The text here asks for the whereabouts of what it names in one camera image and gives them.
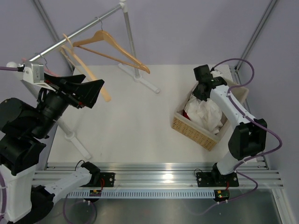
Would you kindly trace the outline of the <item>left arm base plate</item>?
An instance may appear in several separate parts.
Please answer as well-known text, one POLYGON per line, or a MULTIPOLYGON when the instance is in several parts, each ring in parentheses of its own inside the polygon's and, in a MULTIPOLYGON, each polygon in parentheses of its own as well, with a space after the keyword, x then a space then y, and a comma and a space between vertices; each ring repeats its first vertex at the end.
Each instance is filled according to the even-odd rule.
POLYGON ((92 176, 91 180, 80 187, 103 187, 111 188, 114 186, 115 173, 114 172, 100 172, 99 174, 92 176))

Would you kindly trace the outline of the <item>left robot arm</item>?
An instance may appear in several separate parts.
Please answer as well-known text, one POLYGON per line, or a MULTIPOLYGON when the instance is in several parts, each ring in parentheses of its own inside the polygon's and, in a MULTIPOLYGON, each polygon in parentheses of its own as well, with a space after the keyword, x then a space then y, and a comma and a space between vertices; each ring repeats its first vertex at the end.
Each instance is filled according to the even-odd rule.
POLYGON ((55 183, 33 186, 33 177, 48 137, 68 106, 92 108, 104 81, 85 82, 85 75, 44 75, 37 106, 9 98, 0 104, 0 217, 10 224, 33 224, 46 217, 54 205, 81 186, 101 183, 100 169, 84 162, 55 183))

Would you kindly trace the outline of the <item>white printed t shirt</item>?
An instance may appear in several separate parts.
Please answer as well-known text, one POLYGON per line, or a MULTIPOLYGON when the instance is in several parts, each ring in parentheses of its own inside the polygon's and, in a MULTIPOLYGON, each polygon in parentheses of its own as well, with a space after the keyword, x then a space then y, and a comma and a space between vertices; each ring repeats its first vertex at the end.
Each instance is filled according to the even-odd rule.
POLYGON ((222 110, 211 99, 201 101, 191 95, 184 107, 190 121, 204 128, 212 134, 218 134, 223 126, 221 122, 222 110))

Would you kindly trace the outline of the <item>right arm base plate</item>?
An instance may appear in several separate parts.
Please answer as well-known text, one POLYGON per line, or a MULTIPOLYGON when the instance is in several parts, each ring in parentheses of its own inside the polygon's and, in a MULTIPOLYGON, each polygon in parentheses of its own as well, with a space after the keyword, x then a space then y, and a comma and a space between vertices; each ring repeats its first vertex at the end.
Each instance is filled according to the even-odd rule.
POLYGON ((211 172, 197 172, 196 180, 198 187, 239 187, 236 173, 215 177, 211 172))

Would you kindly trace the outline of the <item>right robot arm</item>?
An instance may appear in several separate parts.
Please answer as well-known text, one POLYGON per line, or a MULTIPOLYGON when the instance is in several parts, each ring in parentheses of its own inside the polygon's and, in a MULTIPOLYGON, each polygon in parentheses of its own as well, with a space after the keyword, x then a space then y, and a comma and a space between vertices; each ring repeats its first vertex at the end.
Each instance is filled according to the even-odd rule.
POLYGON ((208 65, 194 68, 198 85, 192 94, 202 101, 215 102, 233 127, 228 141, 228 152, 215 163, 210 172, 197 172, 199 187, 238 187, 236 168, 241 161, 265 149, 266 127, 264 119, 256 119, 245 110, 222 77, 214 77, 208 65))

